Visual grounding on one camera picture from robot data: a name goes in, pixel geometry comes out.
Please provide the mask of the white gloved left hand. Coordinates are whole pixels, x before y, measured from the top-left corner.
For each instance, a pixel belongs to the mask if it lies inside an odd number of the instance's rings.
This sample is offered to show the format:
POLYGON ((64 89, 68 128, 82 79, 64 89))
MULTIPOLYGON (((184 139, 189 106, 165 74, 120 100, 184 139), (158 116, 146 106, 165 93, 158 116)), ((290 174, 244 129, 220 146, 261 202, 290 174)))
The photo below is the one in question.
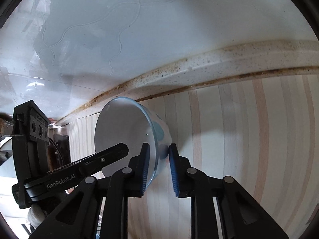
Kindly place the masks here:
POLYGON ((35 229, 39 227, 47 216, 46 211, 42 210, 37 204, 32 205, 28 211, 28 221, 35 229))

